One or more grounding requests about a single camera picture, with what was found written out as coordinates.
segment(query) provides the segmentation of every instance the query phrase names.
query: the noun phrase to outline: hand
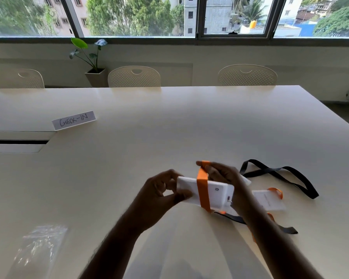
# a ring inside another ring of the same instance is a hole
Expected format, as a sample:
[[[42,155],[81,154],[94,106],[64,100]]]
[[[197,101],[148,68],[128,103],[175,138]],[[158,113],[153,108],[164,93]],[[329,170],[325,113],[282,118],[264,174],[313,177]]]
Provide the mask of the hand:
[[[147,179],[121,220],[129,225],[128,229],[142,233],[152,227],[173,206],[192,196],[189,190],[177,190],[177,177],[181,176],[169,169]],[[163,196],[165,190],[173,194]]]
[[[202,166],[201,161],[197,161],[196,164]],[[247,185],[244,183],[235,167],[211,162],[210,165],[206,165],[203,169],[208,173],[208,180],[227,183],[234,186],[231,207],[235,209],[239,215],[243,216],[251,209],[259,207],[251,190],[249,190]]]

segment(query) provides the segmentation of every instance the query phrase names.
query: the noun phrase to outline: person's right hand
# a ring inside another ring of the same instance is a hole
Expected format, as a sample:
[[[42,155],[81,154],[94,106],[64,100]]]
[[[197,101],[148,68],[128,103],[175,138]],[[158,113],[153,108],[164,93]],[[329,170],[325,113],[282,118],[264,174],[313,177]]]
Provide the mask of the person's right hand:
[[[258,202],[252,195],[251,190],[242,180],[240,173],[235,167],[221,163],[211,162],[210,165],[202,166],[201,161],[196,164],[208,173],[208,180],[231,184],[234,186],[234,194],[231,207],[243,216],[245,213],[259,207]]]

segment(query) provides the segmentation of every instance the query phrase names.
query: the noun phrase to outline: person's left hand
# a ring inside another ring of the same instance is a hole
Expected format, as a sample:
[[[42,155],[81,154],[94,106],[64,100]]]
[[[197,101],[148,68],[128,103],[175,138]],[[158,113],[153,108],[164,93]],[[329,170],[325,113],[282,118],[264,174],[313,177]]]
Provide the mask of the person's left hand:
[[[189,190],[177,190],[178,176],[181,174],[169,169],[147,179],[121,219],[129,222],[130,230],[142,233],[157,223],[170,208],[192,196]],[[165,190],[172,190],[173,194],[163,196]]]

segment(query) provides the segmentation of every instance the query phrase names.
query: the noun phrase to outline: plant pot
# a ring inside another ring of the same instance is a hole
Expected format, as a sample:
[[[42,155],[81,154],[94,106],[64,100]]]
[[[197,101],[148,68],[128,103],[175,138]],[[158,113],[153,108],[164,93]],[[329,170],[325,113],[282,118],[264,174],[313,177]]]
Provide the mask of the plant pot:
[[[90,85],[95,88],[108,87],[107,76],[109,75],[107,69],[99,68],[99,73],[96,73],[94,69],[85,73]]]

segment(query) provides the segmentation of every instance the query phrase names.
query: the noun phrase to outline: yellow water tank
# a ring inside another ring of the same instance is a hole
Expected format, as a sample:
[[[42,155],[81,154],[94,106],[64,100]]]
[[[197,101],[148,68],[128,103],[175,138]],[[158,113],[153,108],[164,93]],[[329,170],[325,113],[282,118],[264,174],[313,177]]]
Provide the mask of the yellow water tank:
[[[252,20],[250,25],[249,25],[249,28],[255,28],[256,27],[256,23],[257,23],[256,20]]]

